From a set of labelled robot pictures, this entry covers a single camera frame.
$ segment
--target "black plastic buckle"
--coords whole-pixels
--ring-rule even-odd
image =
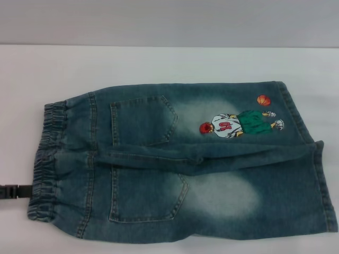
[[[18,185],[0,185],[0,199],[17,198]]]
[[[0,199],[31,197],[32,185],[0,185]]]

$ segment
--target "red hair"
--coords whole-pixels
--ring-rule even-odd
[[[209,133],[212,130],[211,123],[209,122],[203,123],[202,125],[200,125],[199,130],[201,134]]]

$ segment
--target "white background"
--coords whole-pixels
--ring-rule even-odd
[[[281,80],[315,140],[339,212],[339,49],[0,46],[0,184],[31,184],[43,106],[115,85]],[[338,253],[339,234],[253,241],[189,237],[132,245],[79,240],[29,221],[27,199],[0,201],[0,253]]]

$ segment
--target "jeans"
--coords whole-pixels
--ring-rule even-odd
[[[82,239],[337,232],[282,82],[109,87],[45,106],[28,217]]]

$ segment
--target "embroidered cartoon character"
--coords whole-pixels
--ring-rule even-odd
[[[270,111],[244,111],[239,115],[220,114],[213,117],[212,122],[206,122],[200,125],[200,133],[207,134],[215,132],[222,138],[234,138],[248,134],[271,133],[273,129],[279,131],[284,129],[284,122],[279,119],[270,124],[263,121],[262,117],[275,117],[276,114]]]

